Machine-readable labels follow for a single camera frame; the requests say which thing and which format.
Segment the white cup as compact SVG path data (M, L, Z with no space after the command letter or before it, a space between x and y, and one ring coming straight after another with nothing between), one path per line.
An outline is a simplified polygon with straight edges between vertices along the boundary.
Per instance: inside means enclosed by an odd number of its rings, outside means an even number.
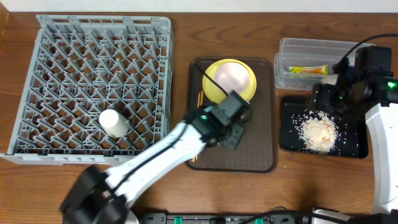
M120 138L128 132L126 121L123 115L112 109L104 110L99 116L100 125L112 138Z

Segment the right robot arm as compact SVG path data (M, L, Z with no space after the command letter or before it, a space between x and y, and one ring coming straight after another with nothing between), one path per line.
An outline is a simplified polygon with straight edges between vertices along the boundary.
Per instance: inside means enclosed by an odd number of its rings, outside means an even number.
M364 117L374 163L373 214L350 223L397 223L397 79L389 47L357 44L354 66L344 56L334 64L334 85L316 84L307 100L310 110L336 116Z

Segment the green orange snack wrapper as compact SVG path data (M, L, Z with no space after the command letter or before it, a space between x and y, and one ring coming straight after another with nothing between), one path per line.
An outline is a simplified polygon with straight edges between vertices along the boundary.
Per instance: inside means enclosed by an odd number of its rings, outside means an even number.
M316 67L300 67L300 66L290 66L288 71L292 73L307 73L315 75L327 75L328 65L316 66Z

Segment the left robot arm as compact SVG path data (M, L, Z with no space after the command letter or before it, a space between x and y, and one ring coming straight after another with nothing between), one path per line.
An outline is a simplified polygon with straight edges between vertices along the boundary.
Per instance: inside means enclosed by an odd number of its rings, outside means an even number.
M192 110L159 142L133 159L100 172L86 168L60 206L64 223L138 223L131 211L137 199L161 177L207 146L234 134L244 106Z

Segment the pink bowl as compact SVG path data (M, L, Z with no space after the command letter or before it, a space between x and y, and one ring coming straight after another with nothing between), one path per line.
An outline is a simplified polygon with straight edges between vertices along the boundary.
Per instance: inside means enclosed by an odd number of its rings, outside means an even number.
M228 62L216 69L215 82L227 93L232 91L242 93L249 86L250 74L246 67L240 63Z

